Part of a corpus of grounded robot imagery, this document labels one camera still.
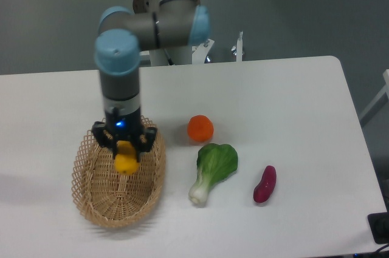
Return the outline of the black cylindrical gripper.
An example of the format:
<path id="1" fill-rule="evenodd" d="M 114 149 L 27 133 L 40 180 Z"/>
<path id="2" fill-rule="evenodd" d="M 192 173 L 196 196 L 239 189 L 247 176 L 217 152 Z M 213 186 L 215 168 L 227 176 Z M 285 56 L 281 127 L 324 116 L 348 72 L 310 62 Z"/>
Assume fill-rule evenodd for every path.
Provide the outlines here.
<path id="1" fill-rule="evenodd" d="M 135 144 L 137 162 L 141 155 L 151 151 L 157 136 L 157 128 L 142 127 L 140 108 L 130 114 L 121 115 L 118 109 L 105 110 L 106 123 L 95 121 L 92 134 L 101 148 L 109 149 L 115 159 L 118 141 L 128 141 Z"/>

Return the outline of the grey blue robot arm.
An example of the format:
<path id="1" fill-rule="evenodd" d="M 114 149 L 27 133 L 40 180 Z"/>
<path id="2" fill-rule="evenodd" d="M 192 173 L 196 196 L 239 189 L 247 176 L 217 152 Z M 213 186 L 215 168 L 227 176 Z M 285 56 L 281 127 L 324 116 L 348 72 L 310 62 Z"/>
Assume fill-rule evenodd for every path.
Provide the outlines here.
<path id="1" fill-rule="evenodd" d="M 92 133 L 98 144 L 119 153 L 119 143 L 128 142 L 135 161 L 149 152 L 157 135 L 145 127 L 140 110 L 140 53 L 205 42 L 210 18 L 197 0 L 157 0 L 145 12 L 124 7 L 107 9 L 100 18 L 94 61 L 100 75 L 105 122 L 96 122 Z"/>

